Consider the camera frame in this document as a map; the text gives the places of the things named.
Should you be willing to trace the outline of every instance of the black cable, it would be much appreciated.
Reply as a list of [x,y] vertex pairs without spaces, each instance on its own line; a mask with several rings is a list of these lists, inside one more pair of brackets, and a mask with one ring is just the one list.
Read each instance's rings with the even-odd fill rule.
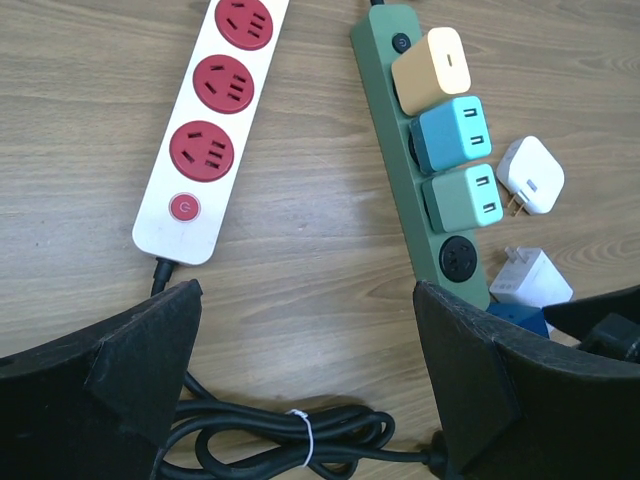
[[[164,290],[174,266],[174,262],[158,259],[152,295]],[[300,417],[218,400],[189,372],[184,386],[195,400],[178,402],[174,427],[167,444],[156,456],[153,479],[269,480],[304,465],[309,454],[309,432]],[[315,443],[309,468],[325,480],[351,478],[363,458],[427,466],[443,461],[440,455],[428,450],[416,453],[383,450],[393,437],[395,421],[388,413],[366,406],[329,408],[309,414],[308,420]],[[244,460],[222,463],[209,450],[209,442],[215,435],[231,430],[243,430],[277,446]],[[164,460],[176,443],[194,432],[198,434],[195,453],[201,468],[179,467]]]

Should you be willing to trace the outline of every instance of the wooden table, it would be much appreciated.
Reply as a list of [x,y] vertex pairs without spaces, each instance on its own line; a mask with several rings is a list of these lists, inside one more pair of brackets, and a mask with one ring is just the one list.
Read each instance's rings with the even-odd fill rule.
[[[478,233],[540,246],[578,297],[640,280],[636,0],[411,2],[456,27],[495,143],[525,134],[564,166],[556,209]],[[0,0],[0,356],[140,302],[154,262],[131,240],[207,2]],[[438,415],[411,266],[349,43],[365,0],[292,0],[214,258],[191,369],[221,398],[286,411],[366,402],[392,447]],[[224,459],[255,445],[230,435]],[[184,445],[178,460],[192,461]],[[357,478],[425,478],[364,461]],[[311,479],[297,470],[282,478]]]

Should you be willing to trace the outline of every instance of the white charger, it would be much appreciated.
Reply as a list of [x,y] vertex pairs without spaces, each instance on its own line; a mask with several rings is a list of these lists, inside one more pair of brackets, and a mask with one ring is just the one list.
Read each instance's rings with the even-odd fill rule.
[[541,248],[505,252],[507,263],[489,287],[500,303],[542,308],[571,300],[573,289]]
[[512,201],[530,215],[549,213],[564,187],[562,167],[533,136],[511,144],[498,165],[496,176],[513,195]]

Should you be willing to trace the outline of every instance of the red power button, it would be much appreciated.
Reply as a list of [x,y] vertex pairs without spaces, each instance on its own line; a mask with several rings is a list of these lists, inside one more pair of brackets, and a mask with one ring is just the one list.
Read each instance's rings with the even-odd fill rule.
[[181,193],[171,199],[169,205],[171,215],[181,222],[189,222],[200,213],[200,203],[198,199],[188,193]]

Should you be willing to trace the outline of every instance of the white cable tie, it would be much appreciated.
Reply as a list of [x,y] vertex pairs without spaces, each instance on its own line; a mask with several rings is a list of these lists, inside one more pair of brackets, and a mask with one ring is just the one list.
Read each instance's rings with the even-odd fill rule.
[[306,412],[301,410],[290,410],[287,412],[287,415],[296,415],[300,417],[304,423],[307,424],[307,431],[309,432],[309,455],[307,455],[307,459],[302,464],[302,468],[308,467],[311,462],[311,458],[313,458],[313,449],[315,446],[315,441],[313,439],[313,430],[311,429],[311,422],[309,421],[309,415]]

